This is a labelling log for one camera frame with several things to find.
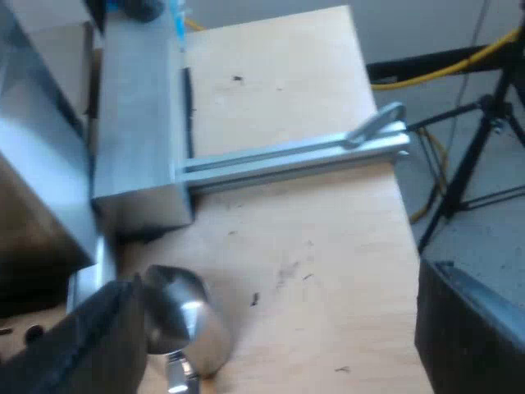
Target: gray floor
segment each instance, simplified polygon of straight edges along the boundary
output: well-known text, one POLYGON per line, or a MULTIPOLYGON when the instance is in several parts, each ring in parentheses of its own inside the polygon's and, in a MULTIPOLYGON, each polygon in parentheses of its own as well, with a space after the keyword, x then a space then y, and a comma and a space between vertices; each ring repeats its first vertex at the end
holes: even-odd
MULTIPOLYGON (((189 0, 191 17, 211 28, 254 21, 295 12, 310 11, 345 3, 342 0, 189 0)), ((366 62, 396 59, 423 53, 468 46, 482 7, 480 0, 351 0, 366 62)), ((516 0, 493 0, 483 24, 478 43, 493 42, 516 27, 522 13, 516 0)), ((470 77, 463 102, 491 93, 498 72, 484 72, 470 77)), ((408 109, 409 122, 451 109, 459 92, 461 76, 447 77, 424 85, 375 93, 377 105, 394 100, 408 109)), ((518 119, 525 126, 525 112, 514 92, 513 103, 518 119)), ((477 128, 477 113, 458 121, 450 155, 450 173, 458 165, 477 128)), ((429 129, 444 144, 450 123, 445 121, 429 129)), ((412 155, 395 166, 399 186, 408 213, 415 212, 428 196, 432 178, 422 150, 414 139, 412 155)), ((525 150, 506 128, 493 134, 477 166, 467 197, 497 191, 525 183, 525 150)), ((525 245, 523 216, 525 197, 460 213, 438 229, 425 257, 451 259, 488 286, 514 303, 525 307, 525 245)), ((419 239, 428 218, 413 226, 419 239)))

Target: metal rod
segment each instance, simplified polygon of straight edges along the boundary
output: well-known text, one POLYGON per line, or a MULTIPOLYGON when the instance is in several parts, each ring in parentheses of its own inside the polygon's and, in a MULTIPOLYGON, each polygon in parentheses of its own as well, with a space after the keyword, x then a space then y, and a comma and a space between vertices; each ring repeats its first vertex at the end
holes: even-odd
POLYGON ((362 160, 369 157, 384 156, 390 159, 392 154, 409 146, 409 137, 402 132, 397 135, 370 140, 354 149, 342 146, 313 149, 308 152, 272 156, 262 160, 218 166, 183 174, 187 187, 209 186, 221 182, 239 181, 250 177, 268 176, 280 172, 302 171, 305 168, 326 166, 333 163, 362 160))
POLYGON ((481 108, 481 104, 479 102, 462 105, 461 107, 458 107, 451 111, 443 112, 442 114, 436 115, 434 117, 429 117, 428 119, 425 119, 424 121, 419 121, 417 123, 413 123, 412 125, 408 125, 407 131, 415 131, 417 129, 420 129, 421 127, 429 126, 431 124, 438 123, 440 121, 445 121, 447 119, 450 119, 451 117, 457 117, 458 115, 461 115, 463 113, 471 112, 475 109, 480 109, 480 108, 481 108))
POLYGON ((513 187, 513 188, 510 188, 510 189, 507 189, 507 190, 497 191, 495 193, 490 193, 488 195, 483 195, 482 197, 477 197, 476 199, 470 199, 469 201, 463 201, 461 203, 461 207, 462 207, 461 209, 469 211, 469 210, 472 210, 472 209, 485 207, 485 206, 490 205, 490 204, 506 201, 508 199, 513 199, 513 198, 519 197, 520 195, 523 195, 523 194, 525 194, 525 185, 513 187), (496 199, 494 201, 487 201, 485 203, 482 202, 482 201, 485 201, 486 199, 493 199, 493 198, 499 197, 501 195, 507 195, 507 196, 503 197, 502 199, 496 199))
POLYGON ((217 169, 219 167, 258 162, 271 158, 282 158, 288 155, 335 147, 354 148, 367 140, 384 138, 404 131, 406 126, 402 122, 403 119, 403 104, 391 103, 381 108, 374 117, 354 131, 322 135, 301 141, 276 144, 259 149, 246 149, 206 158, 191 158, 185 162, 185 172, 217 169))
POLYGON ((510 128, 512 129, 516 137, 518 137, 519 142, 521 142, 523 147, 525 148, 525 131, 523 131, 523 128, 519 124, 518 119, 516 119, 513 113, 510 113, 508 115, 508 121, 510 128))
POLYGON ((368 156, 355 160, 345 160, 336 163, 326 163, 323 165, 314 165, 311 167, 299 167, 292 170, 274 171, 261 176, 247 176, 244 178, 233 179, 229 181, 209 182, 203 186, 191 186, 189 192, 192 195, 203 195, 208 193, 217 193, 219 191, 239 189, 241 187, 255 186, 270 182, 286 181, 289 179, 300 178, 303 176, 313 176, 323 174, 324 172, 333 172, 353 167, 362 167, 374 163, 394 161, 397 153, 382 154, 377 156, 368 156))

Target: plywood surface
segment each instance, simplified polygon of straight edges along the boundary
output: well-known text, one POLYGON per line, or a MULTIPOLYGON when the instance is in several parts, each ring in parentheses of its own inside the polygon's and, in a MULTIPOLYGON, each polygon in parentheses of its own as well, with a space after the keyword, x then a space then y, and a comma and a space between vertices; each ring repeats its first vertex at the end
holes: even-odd
MULTIPOLYGON (((193 34, 188 63, 197 155, 344 131, 375 111, 347 7, 193 34)), ((431 391, 413 346, 418 257, 390 164, 197 206, 194 224, 123 260, 128 274, 193 269, 217 295, 236 345, 203 392, 431 391)), ((139 392, 163 390, 152 359, 139 392)))
POLYGON ((347 7, 188 42, 197 156, 349 131, 376 109, 347 7))

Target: aluminum rail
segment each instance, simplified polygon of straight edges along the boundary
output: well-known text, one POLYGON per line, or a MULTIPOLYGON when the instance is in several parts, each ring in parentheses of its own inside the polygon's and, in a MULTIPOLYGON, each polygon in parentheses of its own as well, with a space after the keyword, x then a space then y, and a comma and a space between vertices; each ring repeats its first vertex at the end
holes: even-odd
POLYGON ((409 146, 403 120, 392 103, 348 133, 188 159, 182 181, 195 195, 393 160, 409 146))

